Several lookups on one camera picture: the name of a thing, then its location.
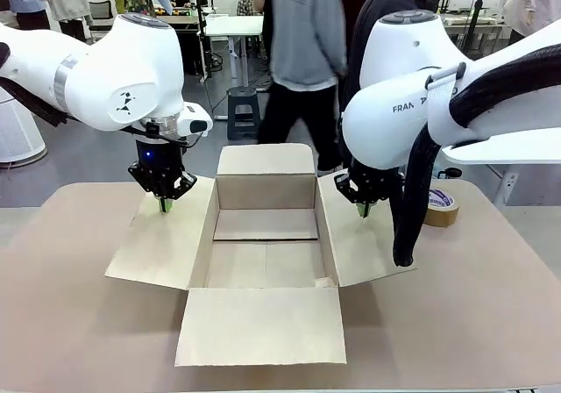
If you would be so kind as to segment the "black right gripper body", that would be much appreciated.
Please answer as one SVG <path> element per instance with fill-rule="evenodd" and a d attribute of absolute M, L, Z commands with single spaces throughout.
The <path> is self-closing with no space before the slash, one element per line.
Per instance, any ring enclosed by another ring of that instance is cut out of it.
<path fill-rule="evenodd" d="M 361 204 L 387 200 L 398 192 L 398 168 L 376 169 L 353 162 L 350 178 L 356 185 L 358 202 Z"/>

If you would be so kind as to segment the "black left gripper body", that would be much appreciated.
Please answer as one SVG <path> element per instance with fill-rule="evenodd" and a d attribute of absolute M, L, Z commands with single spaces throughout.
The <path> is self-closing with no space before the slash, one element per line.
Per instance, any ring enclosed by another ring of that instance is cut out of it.
<path fill-rule="evenodd" d="M 178 178 L 184 170 L 182 147 L 166 141 L 136 138 L 137 167 L 142 175 Z"/>

